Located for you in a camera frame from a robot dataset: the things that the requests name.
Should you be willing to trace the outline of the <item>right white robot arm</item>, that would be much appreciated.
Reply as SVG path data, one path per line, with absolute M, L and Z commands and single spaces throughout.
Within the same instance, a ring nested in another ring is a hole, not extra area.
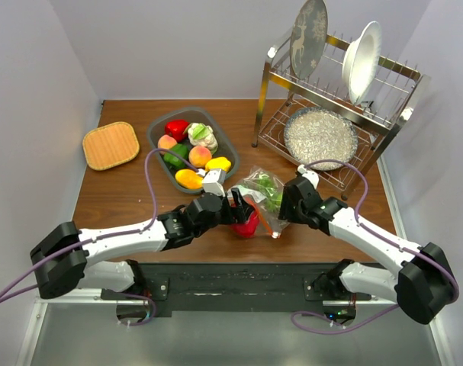
M 279 217 L 340 239 L 369 255 L 379 267 L 343 259 L 312 280 L 320 294 L 342 300 L 368 294 L 392 301 L 412 320 L 427 324 L 459 297 L 448 259 L 434 243 L 420 246 L 395 236 L 361 217 L 345 202 L 323 199 L 309 176 L 285 184 Z

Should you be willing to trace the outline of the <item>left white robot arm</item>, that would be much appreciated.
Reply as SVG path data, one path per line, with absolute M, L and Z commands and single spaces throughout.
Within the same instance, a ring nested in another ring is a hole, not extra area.
M 39 295 L 50 300 L 76 288 L 101 288 L 137 299 L 150 292 L 140 265 L 115 258 L 181 248 L 219 225 L 257 223 L 254 207 L 237 188 L 230 196 L 206 192 L 189 205 L 127 226 L 78 230 L 72 221 L 61 223 L 30 253 Z

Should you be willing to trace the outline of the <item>clear zip top bag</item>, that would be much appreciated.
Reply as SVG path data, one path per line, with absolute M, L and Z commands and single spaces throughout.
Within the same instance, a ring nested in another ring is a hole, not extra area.
M 246 177 L 240 179 L 233 186 L 233 188 L 238 187 L 242 197 L 248 204 L 254 207 L 259 217 L 259 222 L 262 227 L 261 230 L 273 239 L 278 239 L 281 236 L 283 229 L 288 226 L 288 222 L 278 218 L 279 212 L 272 213 L 265 209 L 265 196 L 259 193 L 252 185 L 252 177 L 257 172 L 266 172 L 272 176 L 275 176 L 281 181 L 284 188 L 284 183 L 276 174 L 265 170 L 264 168 L 258 167 L 257 165 L 254 165 L 251 168 L 249 174 Z

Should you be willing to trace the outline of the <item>fake green leafy vegetable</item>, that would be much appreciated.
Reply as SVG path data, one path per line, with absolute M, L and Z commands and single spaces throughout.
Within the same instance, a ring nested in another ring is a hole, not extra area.
M 253 187 L 265 196 L 265 209 L 272 213 L 280 210 L 283 184 L 275 176 L 266 172 L 257 172 L 252 177 Z

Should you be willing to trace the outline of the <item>fake red bell pepper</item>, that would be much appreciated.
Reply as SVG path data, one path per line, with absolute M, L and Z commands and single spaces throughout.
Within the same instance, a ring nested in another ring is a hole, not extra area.
M 184 119 L 171 120 L 165 125 L 165 133 L 178 143 L 188 137 L 190 123 Z

